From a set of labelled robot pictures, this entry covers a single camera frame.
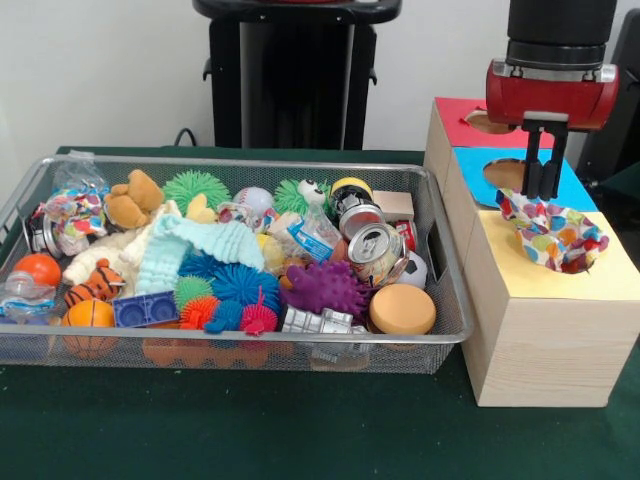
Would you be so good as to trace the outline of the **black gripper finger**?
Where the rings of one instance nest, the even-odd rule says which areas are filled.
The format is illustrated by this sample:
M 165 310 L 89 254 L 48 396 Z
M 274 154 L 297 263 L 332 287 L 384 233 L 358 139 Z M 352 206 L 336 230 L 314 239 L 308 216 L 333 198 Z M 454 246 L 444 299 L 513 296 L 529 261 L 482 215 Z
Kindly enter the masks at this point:
M 521 192 L 527 198 L 537 198 L 542 173 L 538 158 L 541 130 L 539 127 L 524 127 L 524 130 L 528 133 L 528 142 Z
M 540 180 L 539 198 L 542 200 L 551 200 L 557 197 L 568 132 L 558 130 L 553 136 L 551 158 L 544 164 Z

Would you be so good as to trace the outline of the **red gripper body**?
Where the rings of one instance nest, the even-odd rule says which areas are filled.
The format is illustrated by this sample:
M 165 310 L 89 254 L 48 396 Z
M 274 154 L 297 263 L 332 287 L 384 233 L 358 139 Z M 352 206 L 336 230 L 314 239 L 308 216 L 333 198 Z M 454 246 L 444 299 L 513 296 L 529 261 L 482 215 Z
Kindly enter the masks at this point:
M 616 102 L 619 71 L 602 69 L 594 81 L 549 81 L 487 72 L 486 105 L 493 122 L 564 122 L 574 131 L 599 130 Z

